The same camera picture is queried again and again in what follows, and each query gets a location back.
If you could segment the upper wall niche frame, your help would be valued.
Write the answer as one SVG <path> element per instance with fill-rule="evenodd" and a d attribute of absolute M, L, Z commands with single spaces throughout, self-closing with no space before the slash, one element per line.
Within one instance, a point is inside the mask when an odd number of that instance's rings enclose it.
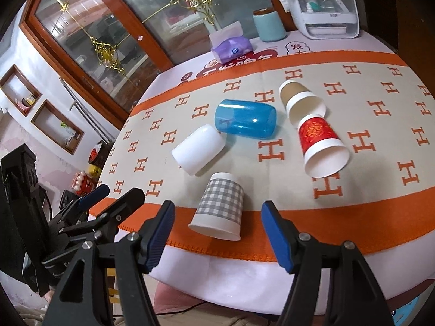
<path fill-rule="evenodd" d="M 41 97 L 40 91 L 13 64 L 1 78 L 1 90 L 18 111 L 27 117 Z"/>

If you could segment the white plastic cup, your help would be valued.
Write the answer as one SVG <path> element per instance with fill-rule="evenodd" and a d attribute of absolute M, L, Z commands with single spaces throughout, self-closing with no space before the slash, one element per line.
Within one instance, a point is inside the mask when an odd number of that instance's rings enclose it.
<path fill-rule="evenodd" d="M 193 176 L 214 159 L 225 144 L 224 137 L 212 125 L 205 124 L 185 138 L 171 154 L 178 165 Z"/>

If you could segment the grey plaid paper cup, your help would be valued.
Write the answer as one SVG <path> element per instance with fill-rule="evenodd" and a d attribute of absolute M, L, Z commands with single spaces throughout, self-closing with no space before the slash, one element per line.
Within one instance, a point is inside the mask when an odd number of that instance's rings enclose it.
<path fill-rule="evenodd" d="M 228 172 L 213 174 L 188 228 L 214 239 L 239 242 L 243 200 L 238 177 Z"/>

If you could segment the orange beige H-pattern runner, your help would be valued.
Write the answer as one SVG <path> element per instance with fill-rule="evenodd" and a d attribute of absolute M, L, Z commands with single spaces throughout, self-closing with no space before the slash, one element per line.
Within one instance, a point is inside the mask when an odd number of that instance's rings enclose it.
<path fill-rule="evenodd" d="M 305 173 L 298 133 L 279 97 L 286 80 L 325 102 L 327 121 L 351 154 L 338 173 Z M 365 254 L 434 230 L 434 98 L 396 54 L 340 50 L 276 57 L 157 89 L 134 108 L 119 134 L 101 176 L 110 193 L 91 209 L 93 215 L 137 187 L 145 203 L 121 223 L 123 230 L 139 229 L 168 199 L 176 206 L 170 246 L 262 262 L 274 260 L 260 219 L 265 200 L 320 241 L 351 240 Z M 265 140 L 228 137 L 220 154 L 191 176 L 172 150 L 212 124 L 224 99 L 274 107 L 276 131 Z M 209 178 L 219 171 L 238 176 L 245 191 L 238 242 L 188 227 Z"/>

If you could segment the blue translucent plastic cup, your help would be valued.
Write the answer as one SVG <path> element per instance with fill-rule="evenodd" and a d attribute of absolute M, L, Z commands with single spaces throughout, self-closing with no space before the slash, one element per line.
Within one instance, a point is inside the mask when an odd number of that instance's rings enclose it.
<path fill-rule="evenodd" d="M 224 99 L 215 111 L 215 127 L 222 133 L 248 138 L 270 138 L 276 128 L 275 107 L 236 99 Z"/>

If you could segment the purple tissue pack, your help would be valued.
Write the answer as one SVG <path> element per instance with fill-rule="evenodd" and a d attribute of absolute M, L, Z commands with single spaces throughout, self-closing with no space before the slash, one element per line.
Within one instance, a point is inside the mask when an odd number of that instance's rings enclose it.
<path fill-rule="evenodd" d="M 212 45 L 211 53 L 221 64 L 226 64 L 254 50 L 250 40 L 244 36 L 239 21 L 211 33 L 209 39 Z"/>

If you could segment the white desktop storage box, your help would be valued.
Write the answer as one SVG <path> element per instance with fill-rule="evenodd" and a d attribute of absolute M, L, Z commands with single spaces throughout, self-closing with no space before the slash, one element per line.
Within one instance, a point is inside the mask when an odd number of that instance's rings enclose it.
<path fill-rule="evenodd" d="M 355 38 L 360 33 L 355 0 L 288 0 L 297 30 L 313 40 Z"/>

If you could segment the brown white paper cup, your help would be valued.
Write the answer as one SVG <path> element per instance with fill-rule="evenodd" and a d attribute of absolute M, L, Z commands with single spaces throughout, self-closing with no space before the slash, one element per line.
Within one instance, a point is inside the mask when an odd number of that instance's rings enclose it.
<path fill-rule="evenodd" d="M 307 115 L 325 117 L 327 113 L 323 99 L 296 81 L 286 80 L 282 83 L 279 87 L 279 96 L 294 127 L 297 127 Z"/>

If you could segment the light blue canister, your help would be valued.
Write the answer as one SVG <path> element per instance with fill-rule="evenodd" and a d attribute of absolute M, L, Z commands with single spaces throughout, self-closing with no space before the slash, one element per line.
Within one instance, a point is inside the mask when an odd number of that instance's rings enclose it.
<path fill-rule="evenodd" d="M 286 37 L 285 27 L 279 14 L 272 7 L 265 7 L 253 12 L 254 25 L 263 42 L 275 42 Z"/>

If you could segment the wall niche frame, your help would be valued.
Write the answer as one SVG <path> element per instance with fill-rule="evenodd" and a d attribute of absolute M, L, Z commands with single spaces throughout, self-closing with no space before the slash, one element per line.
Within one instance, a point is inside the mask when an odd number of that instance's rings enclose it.
<path fill-rule="evenodd" d="M 27 117 L 41 97 L 40 91 L 13 64 L 1 78 L 1 90 L 18 111 Z"/>
<path fill-rule="evenodd" d="M 38 108 L 31 123 L 67 153 L 74 155 L 84 132 L 48 100 Z"/>

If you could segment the lower wall niche frame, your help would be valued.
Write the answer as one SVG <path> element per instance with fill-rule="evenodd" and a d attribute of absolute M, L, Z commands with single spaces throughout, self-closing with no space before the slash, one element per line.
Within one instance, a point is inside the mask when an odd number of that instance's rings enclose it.
<path fill-rule="evenodd" d="M 84 132 L 48 100 L 38 108 L 31 123 L 67 153 L 74 155 Z"/>

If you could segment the wooden glass sliding door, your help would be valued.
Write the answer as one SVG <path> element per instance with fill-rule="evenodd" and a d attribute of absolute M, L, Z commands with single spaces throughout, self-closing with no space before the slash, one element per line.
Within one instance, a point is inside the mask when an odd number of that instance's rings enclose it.
<path fill-rule="evenodd" d="M 100 115 L 121 127 L 162 72 L 209 51 L 236 21 L 257 37 L 254 12 L 279 0 L 28 0 L 20 27 L 44 60 Z"/>

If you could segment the white printed tablecloth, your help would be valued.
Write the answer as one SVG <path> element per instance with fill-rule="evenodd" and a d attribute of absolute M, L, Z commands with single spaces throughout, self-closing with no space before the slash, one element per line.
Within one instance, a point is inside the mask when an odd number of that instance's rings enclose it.
<path fill-rule="evenodd" d="M 217 71 L 276 57 L 340 50 L 395 54 L 366 32 L 355 39 L 343 40 L 308 40 L 298 32 L 291 32 L 277 43 L 255 41 L 254 47 L 253 55 L 229 65 L 219 65 L 211 55 L 205 54 L 165 71 L 157 76 L 138 104 L 157 95 L 159 85 L 173 88 Z M 396 297 L 434 277 L 434 230 L 413 241 L 365 256 L 386 297 Z M 170 244 L 153 277 L 210 302 L 270 314 L 282 309 L 292 281 L 275 258 L 272 262 L 220 258 Z"/>

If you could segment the red paper cup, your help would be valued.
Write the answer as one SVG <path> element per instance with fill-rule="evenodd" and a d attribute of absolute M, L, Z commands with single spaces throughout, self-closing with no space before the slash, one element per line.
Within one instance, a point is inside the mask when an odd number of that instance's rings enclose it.
<path fill-rule="evenodd" d="M 350 159 L 350 151 L 319 114 L 309 114 L 298 124 L 298 136 L 304 160 L 304 171 L 312 178 L 325 178 L 338 173 Z"/>

